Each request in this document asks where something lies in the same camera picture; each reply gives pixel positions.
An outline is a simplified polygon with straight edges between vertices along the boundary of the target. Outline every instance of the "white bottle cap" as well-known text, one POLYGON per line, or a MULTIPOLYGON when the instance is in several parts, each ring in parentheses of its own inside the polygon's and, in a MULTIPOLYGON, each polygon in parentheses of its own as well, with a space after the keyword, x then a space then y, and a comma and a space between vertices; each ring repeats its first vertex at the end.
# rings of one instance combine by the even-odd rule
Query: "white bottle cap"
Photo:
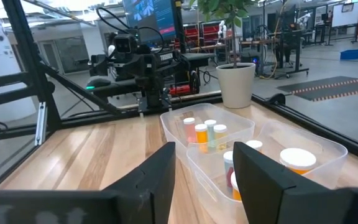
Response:
POLYGON ((231 185, 233 186, 233 188, 236 189, 237 191, 239 191, 239 186, 237 185, 237 180, 236 180, 236 172, 233 172, 231 174, 230 182, 231 182, 231 185))
POLYGON ((215 120, 206 120, 204 122, 204 124, 206 124, 208 127, 213 127, 216 124, 215 120))
POLYGON ((224 124, 218 124, 214 126, 215 133, 225 133, 227 131, 227 127, 224 124))
POLYGON ((280 152, 280 162, 292 169, 311 170, 315 167, 317 158, 304 149, 289 148, 280 152))
POLYGON ((203 132, 203 131, 206 131, 206 129, 207 129, 206 124, 197 124, 195 128, 196 128, 196 131, 198 131, 198 132, 203 132))
POLYGON ((262 149, 263 143, 261 141, 258 140, 250 140, 247 141, 246 144, 251 147, 254 148, 256 151, 259 151, 262 149))
POLYGON ((233 151, 225 152, 223 154, 223 160, 227 163, 233 163, 233 151))
POLYGON ((184 120, 183 120, 183 123, 184 124, 194 124, 195 123, 195 119, 194 118, 185 118, 184 120))

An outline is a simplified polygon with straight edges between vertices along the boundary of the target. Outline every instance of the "transparent plastic tray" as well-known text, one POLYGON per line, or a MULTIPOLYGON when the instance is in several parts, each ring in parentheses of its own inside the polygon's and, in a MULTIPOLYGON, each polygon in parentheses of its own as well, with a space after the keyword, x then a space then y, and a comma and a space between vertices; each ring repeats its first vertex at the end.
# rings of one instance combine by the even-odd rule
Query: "transparent plastic tray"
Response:
POLYGON ((227 126, 227 136, 221 138, 220 141, 233 142, 231 139, 247 141, 254 135, 255 123, 253 121, 209 103, 200 103, 167 112, 162 114, 160 118, 167 141, 176 142, 177 157, 186 167, 188 167, 187 149, 189 147, 198 147, 199 144, 187 141, 183 124, 185 118, 195 118, 195 124, 203 124, 208 119, 216 120, 217 124, 225 124, 227 126))
MULTIPOLYGON (((266 123, 255 139, 264 144, 262 153, 277 162, 280 152, 289 147, 312 152, 318 166, 303 176, 330 189, 335 188, 346 161, 347 149, 344 146, 277 121, 266 123)), ((203 153, 194 146, 187 152, 196 194, 218 224, 247 223, 242 203, 233 200, 231 190, 226 187, 223 154, 231 150, 232 147, 225 151, 203 153)))

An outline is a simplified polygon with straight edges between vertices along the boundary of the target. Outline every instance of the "monitor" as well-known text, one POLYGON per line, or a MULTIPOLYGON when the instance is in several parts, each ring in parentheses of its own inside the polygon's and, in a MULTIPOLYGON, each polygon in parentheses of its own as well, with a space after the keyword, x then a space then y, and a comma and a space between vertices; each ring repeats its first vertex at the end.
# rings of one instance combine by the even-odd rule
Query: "monitor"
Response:
MULTIPOLYGON (((173 0, 123 0, 130 27, 151 27, 158 30, 164 40, 176 36, 173 0)), ((140 30, 142 43, 160 42, 153 30, 140 30)))

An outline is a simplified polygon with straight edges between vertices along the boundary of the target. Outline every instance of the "concrete floor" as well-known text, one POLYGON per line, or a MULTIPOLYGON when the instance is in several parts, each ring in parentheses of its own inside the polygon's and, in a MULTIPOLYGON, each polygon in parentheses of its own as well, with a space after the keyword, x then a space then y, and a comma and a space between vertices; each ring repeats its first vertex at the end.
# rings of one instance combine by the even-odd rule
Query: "concrete floor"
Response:
MULTIPOLYGON (((350 40, 333 41, 333 46, 308 46, 302 50, 301 62, 304 67, 310 68, 310 74, 307 77, 305 73, 294 74, 289 79, 281 80, 261 80, 256 78, 254 82, 254 93, 267 98, 276 93, 284 93, 276 87, 299 82, 308 82, 323 78, 347 76, 358 78, 358 60, 339 61, 339 53, 343 50, 358 49, 358 43, 351 44, 350 40)), ((271 53, 267 54, 267 60, 272 60, 271 53)), ((213 66, 206 68, 212 75, 216 75, 213 66)), ((89 79, 88 72, 76 73, 67 76, 70 80, 85 86, 89 79)), ((211 79, 211 83, 204 85, 202 82, 201 92, 219 90, 218 81, 211 79)), ((70 93, 61 84, 56 84, 56 90, 53 94, 59 113, 62 118, 69 117, 72 114, 91 111, 76 96, 70 93)), ((136 103, 136 98, 131 94, 120 96, 120 100, 110 99, 110 103, 116 106, 131 105, 136 103)), ((96 105, 89 103, 94 110, 98 110, 96 105)), ((297 96, 288 96, 287 105, 310 118, 328 126, 340 133, 358 140, 358 95, 338 98, 335 100, 326 100, 320 102, 311 102, 297 96)), ((35 123, 37 114, 28 118, 9 123, 9 126, 20 124, 35 123)), ((34 136, 23 136, 14 139, 5 139, 0 141, 0 175, 12 166, 18 159, 29 152, 34 146, 34 136)))

